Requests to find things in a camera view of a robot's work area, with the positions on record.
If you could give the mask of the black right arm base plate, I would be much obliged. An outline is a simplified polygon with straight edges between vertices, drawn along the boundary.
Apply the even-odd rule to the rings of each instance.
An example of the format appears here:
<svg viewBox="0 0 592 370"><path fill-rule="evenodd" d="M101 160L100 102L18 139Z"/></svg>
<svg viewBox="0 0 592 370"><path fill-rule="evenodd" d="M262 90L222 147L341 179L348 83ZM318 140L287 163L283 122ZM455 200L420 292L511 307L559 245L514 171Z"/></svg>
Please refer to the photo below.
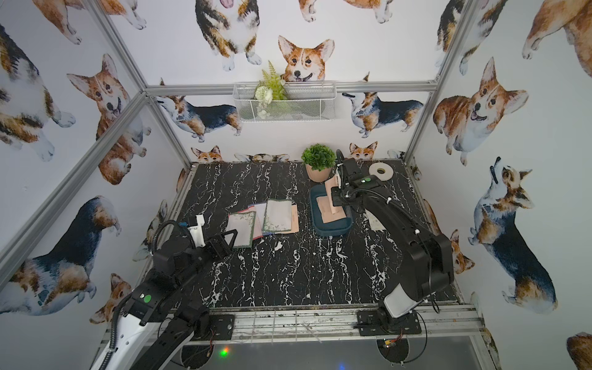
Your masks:
<svg viewBox="0 0 592 370"><path fill-rule="evenodd" d="M400 318L393 318L385 310L378 308L372 311L358 311L354 329L359 330L362 337L382 335L419 335L422 325L416 312L404 314Z"/></svg>

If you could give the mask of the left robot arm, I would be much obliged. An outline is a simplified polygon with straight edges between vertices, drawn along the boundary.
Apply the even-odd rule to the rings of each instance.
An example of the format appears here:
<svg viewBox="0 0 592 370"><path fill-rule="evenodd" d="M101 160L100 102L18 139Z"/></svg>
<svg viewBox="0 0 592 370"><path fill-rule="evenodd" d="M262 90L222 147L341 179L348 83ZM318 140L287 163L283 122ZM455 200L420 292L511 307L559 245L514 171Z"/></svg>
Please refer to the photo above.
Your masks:
<svg viewBox="0 0 592 370"><path fill-rule="evenodd" d="M234 315L212 315L193 289L231 254L237 236L232 229L199 247L185 223L163 222L150 242L153 266L114 308L109 343L93 368L162 369L191 339L231 339Z"/></svg>

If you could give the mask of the red bordered stationery paper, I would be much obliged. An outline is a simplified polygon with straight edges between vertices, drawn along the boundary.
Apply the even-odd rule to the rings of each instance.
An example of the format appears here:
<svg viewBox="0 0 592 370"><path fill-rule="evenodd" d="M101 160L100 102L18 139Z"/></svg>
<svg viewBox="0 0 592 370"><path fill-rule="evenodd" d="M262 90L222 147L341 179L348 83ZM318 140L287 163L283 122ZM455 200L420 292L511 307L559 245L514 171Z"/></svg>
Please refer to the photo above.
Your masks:
<svg viewBox="0 0 592 370"><path fill-rule="evenodd" d="M262 231L262 223L265 217L265 211L266 211L266 203L256 203L253 204L251 206L249 206L249 208L241 211L241 214L244 213L249 213L249 212L254 212L255 213L255 222L254 222L254 233L253 233L253 241L260 239L262 237L264 237L264 233Z"/></svg>

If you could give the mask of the teal plastic storage box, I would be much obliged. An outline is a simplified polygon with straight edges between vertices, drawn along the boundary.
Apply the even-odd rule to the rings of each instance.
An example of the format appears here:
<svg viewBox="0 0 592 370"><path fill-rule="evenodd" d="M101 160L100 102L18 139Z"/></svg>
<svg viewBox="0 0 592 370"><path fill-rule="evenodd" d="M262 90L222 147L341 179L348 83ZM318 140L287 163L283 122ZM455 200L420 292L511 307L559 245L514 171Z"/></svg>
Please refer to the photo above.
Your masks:
<svg viewBox="0 0 592 370"><path fill-rule="evenodd" d="M326 196L325 186L314 185L310 190L309 203L311 206L311 223L316 234L320 237L338 237L348 234L353 225L352 210L345 207L345 217L332 222L324 223L322 212L319 208L319 197Z"/></svg>

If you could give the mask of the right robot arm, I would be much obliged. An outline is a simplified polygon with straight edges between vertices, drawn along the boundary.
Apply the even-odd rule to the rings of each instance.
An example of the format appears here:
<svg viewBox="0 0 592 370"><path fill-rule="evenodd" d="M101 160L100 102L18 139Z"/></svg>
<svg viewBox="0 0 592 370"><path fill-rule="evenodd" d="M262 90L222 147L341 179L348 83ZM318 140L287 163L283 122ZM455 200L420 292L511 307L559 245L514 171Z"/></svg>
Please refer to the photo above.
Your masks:
<svg viewBox="0 0 592 370"><path fill-rule="evenodd" d="M399 284L380 307L386 320L398 320L454 282L452 242L417 222L394 200L390 189L354 159L346 159L340 150L336 156L338 185L331 188L333 204L369 211L402 251Z"/></svg>

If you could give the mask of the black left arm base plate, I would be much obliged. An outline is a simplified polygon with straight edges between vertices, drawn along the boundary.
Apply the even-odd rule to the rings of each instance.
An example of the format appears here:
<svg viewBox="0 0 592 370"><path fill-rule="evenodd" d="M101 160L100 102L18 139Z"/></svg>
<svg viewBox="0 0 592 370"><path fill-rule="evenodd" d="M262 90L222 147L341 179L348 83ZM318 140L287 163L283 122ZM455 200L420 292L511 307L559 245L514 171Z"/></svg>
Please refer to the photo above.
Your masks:
<svg viewBox="0 0 592 370"><path fill-rule="evenodd" d="M214 342L231 340L235 319L233 314L206 314L198 320L193 339Z"/></svg>

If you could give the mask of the green bordered stationery paper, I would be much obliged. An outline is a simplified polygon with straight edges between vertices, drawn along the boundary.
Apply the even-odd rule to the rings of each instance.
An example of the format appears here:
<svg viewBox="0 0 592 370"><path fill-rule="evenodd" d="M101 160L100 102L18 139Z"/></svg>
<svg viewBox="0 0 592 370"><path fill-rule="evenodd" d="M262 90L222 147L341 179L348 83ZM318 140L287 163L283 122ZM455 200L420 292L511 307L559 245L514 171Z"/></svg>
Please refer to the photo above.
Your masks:
<svg viewBox="0 0 592 370"><path fill-rule="evenodd" d="M270 199L266 203L262 231L267 234L288 232L292 229L292 202Z"/></svg>
<svg viewBox="0 0 592 370"><path fill-rule="evenodd" d="M236 236L233 237L234 248L251 247L254 237L255 222L255 211L234 213L228 216L228 225L226 231L236 231Z"/></svg>

